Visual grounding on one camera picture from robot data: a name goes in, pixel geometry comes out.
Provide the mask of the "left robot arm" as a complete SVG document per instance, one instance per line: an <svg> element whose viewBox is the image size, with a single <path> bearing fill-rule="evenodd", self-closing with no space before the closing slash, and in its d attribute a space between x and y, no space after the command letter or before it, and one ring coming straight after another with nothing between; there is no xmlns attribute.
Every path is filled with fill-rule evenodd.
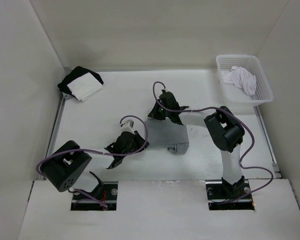
<svg viewBox="0 0 300 240"><path fill-rule="evenodd" d="M94 167L112 170L118 167L126 156L142 152L148 146L149 142L137 131L123 131L115 142L104 148L101 159ZM75 141L69 140L36 169L59 192L65 192L73 187L92 159L87 150L81 150Z"/></svg>

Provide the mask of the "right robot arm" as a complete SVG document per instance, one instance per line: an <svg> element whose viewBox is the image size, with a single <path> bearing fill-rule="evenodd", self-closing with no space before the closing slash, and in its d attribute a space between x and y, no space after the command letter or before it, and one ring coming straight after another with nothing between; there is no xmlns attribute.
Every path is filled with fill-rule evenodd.
<svg viewBox="0 0 300 240"><path fill-rule="evenodd" d="M245 181L239 166L245 130L239 121L233 118L233 113L228 107L217 107L213 113L190 110L188 106L180 106L172 92L164 90L156 99L148 117L159 121L169 119L181 126L207 128L213 143L221 153L223 166L221 190L228 199L239 195Z"/></svg>

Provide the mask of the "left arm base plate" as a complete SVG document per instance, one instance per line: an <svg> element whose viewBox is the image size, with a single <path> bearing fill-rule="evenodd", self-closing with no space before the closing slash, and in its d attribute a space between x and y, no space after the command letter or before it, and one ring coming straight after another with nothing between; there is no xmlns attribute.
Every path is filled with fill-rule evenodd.
<svg viewBox="0 0 300 240"><path fill-rule="evenodd" d="M118 196L118 182L117 181L105 181L99 183L92 191L87 191L89 195L92 195L97 200L105 204L116 204ZM68 190L69 193L72 193L72 200L79 201L79 204L83 205L99 205L96 201L88 198L82 193L74 193L73 189Z"/></svg>

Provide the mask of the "grey tank top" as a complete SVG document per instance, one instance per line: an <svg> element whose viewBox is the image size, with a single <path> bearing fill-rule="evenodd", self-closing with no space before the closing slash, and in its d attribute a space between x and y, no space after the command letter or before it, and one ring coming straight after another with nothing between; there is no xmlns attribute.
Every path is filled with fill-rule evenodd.
<svg viewBox="0 0 300 240"><path fill-rule="evenodd" d="M187 127L171 120L147 119L148 142L150 149L166 149L173 155L185 155L190 142Z"/></svg>

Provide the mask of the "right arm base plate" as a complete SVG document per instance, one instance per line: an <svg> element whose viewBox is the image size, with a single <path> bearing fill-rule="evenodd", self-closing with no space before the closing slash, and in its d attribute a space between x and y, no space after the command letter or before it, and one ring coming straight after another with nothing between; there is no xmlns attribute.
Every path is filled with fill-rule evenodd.
<svg viewBox="0 0 300 240"><path fill-rule="evenodd" d="M228 201L238 201L238 198L250 192L249 183L244 183L236 193L226 193L220 182L208 182L206 185L207 199L213 203L224 203Z"/></svg>

